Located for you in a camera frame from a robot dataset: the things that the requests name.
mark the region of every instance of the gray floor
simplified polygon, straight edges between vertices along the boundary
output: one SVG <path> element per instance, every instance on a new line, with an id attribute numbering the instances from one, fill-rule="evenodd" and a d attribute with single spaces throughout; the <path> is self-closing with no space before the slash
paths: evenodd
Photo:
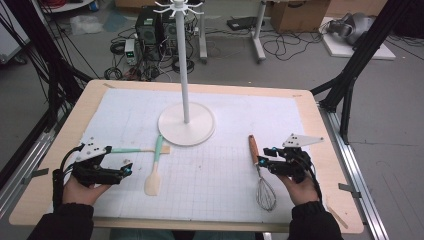
<path id="1" fill-rule="evenodd" d="M 104 5 L 97 13 L 80 9 L 58 15 L 58 21 L 65 23 L 69 17 L 82 14 L 98 16 L 101 23 L 110 20 L 112 14 L 122 19 L 111 6 Z M 208 19 L 206 24 L 227 29 L 225 20 Z M 111 66 L 109 40 L 134 25 L 132 20 L 115 23 L 109 32 L 71 36 L 99 76 Z M 285 62 L 267 54 L 267 60 L 258 65 L 248 38 L 215 34 L 208 35 L 207 41 L 207 64 L 203 65 L 195 52 L 196 65 L 189 75 L 190 83 L 309 90 L 337 76 L 348 62 L 346 58 L 330 57 L 324 44 L 318 43 L 310 44 L 304 53 Z M 396 44 L 424 58 L 424 47 Z M 386 46 L 397 58 L 395 61 L 372 60 L 360 75 L 354 90 L 349 140 L 389 237 L 422 239 L 424 190 L 420 187 L 420 176 L 424 172 L 421 157 L 424 150 L 421 129 L 424 64 L 422 59 L 390 43 L 386 42 Z M 276 49 L 275 44 L 268 47 Z M 301 49 L 302 46 L 291 46 L 288 51 Z M 76 57 L 75 51 L 71 55 L 77 68 L 94 75 Z M 0 167 L 3 167 L 47 105 L 30 64 L 3 66 L 0 76 Z M 179 76 L 171 72 L 156 80 L 178 82 Z M 25 238 L 31 228 L 10 226 L 8 214 L 10 211 L 0 221 L 0 239 Z M 107 239 L 107 236 L 107 229 L 96 229 L 92 239 Z M 367 230 L 344 238 L 371 239 Z M 284 234 L 275 234 L 274 239 L 285 239 Z"/>

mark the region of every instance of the wooden handle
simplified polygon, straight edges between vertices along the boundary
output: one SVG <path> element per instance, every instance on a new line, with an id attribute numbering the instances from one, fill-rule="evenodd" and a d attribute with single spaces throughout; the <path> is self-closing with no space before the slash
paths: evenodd
<path id="1" fill-rule="evenodd" d="M 249 147 L 250 147 L 250 154 L 252 155 L 252 161 L 253 164 L 258 163 L 258 146 L 256 145 L 255 137 L 253 135 L 249 135 Z"/>

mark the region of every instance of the table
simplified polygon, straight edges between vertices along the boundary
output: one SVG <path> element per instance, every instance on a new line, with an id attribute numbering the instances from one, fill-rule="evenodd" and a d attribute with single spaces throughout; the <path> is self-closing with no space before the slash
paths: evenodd
<path id="1" fill-rule="evenodd" d="M 181 91 L 180 84 L 121 82 L 93 80 L 81 95 L 74 110 L 68 117 L 39 169 L 56 169 L 63 156 L 69 149 L 79 144 L 79 140 L 92 116 L 96 112 L 102 96 L 109 88 L 143 89 L 160 91 Z M 302 119 L 305 134 L 322 136 L 330 139 L 312 94 L 306 90 L 268 89 L 251 87 L 232 87 L 214 85 L 189 85 L 193 93 L 222 93 L 251 96 L 273 96 L 292 98 L 295 100 Z M 338 183 L 346 184 L 345 177 L 330 141 L 311 145 L 310 151 L 319 173 L 319 181 L 324 193 L 323 199 L 327 208 L 335 215 L 343 233 L 360 233 L 363 224 L 358 210 L 349 192 L 338 189 Z M 30 182 L 21 199 L 13 210 L 9 221 L 13 225 L 35 225 L 45 214 L 51 204 L 52 184 L 51 175 L 39 176 Z M 123 218 L 94 218 L 96 227 L 125 227 L 125 228 L 156 228 L 156 229 L 191 229 L 191 230 L 223 230 L 223 231 L 257 231 L 257 232 L 287 232 L 287 224 L 232 223 L 232 222 L 198 222 L 123 219 Z"/>

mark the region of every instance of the black pole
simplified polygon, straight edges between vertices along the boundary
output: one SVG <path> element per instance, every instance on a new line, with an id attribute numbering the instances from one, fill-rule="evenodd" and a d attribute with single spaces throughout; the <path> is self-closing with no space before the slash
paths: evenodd
<path id="1" fill-rule="evenodd" d="M 412 1 L 388 0 L 343 71 L 333 80 L 311 90 L 313 95 L 317 95 L 330 89 L 325 99 L 319 102 L 320 106 L 328 112 L 335 112 L 337 105 L 344 99 L 340 135 L 345 144 L 349 144 L 348 126 L 355 81 L 386 40 L 390 31 L 405 14 Z"/>

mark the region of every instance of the cardboard box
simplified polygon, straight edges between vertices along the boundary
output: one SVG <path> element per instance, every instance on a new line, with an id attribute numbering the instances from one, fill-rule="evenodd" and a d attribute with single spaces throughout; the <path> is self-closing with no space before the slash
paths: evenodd
<path id="1" fill-rule="evenodd" d="M 141 6 L 154 6 L 155 0 L 115 0 L 115 5 L 118 8 L 136 8 L 140 9 Z"/>
<path id="2" fill-rule="evenodd" d="M 278 33 L 317 32 L 331 0 L 290 1 L 276 3 L 271 25 Z"/>
<path id="3" fill-rule="evenodd" d="M 378 16 L 387 0 L 332 0 L 326 16 L 343 17 L 346 13 L 362 12 L 368 16 Z"/>

